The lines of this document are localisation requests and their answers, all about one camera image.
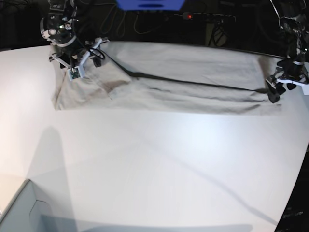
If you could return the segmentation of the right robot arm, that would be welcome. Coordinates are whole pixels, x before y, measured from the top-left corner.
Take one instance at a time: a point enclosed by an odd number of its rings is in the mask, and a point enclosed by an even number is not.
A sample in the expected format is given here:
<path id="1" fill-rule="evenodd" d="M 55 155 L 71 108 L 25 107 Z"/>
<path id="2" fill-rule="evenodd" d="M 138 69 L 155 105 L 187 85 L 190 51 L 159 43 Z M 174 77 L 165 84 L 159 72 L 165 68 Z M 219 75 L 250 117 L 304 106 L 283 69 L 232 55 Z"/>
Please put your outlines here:
<path id="1" fill-rule="evenodd" d="M 40 22 L 41 36 L 52 46 L 50 61 L 56 60 L 61 68 L 76 68 L 92 59 L 95 67 L 102 65 L 105 55 L 96 45 L 99 38 L 86 17 L 91 5 L 80 0 L 50 0 L 49 12 Z"/>

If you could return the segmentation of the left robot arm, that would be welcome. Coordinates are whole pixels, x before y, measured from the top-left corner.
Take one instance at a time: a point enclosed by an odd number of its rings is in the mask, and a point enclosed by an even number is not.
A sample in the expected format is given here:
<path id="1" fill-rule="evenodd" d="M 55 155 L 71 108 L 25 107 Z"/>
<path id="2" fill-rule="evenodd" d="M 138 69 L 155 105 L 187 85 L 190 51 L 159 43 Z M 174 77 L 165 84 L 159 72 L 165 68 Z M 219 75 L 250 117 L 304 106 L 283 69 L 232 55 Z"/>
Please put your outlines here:
<path id="1" fill-rule="evenodd" d="M 290 37 L 286 57 L 277 62 L 275 72 L 266 79 L 268 99 L 277 103 L 286 90 L 309 85 L 309 72 L 305 67 L 309 52 L 309 21 L 305 0 L 272 0 L 271 4 L 279 28 Z"/>

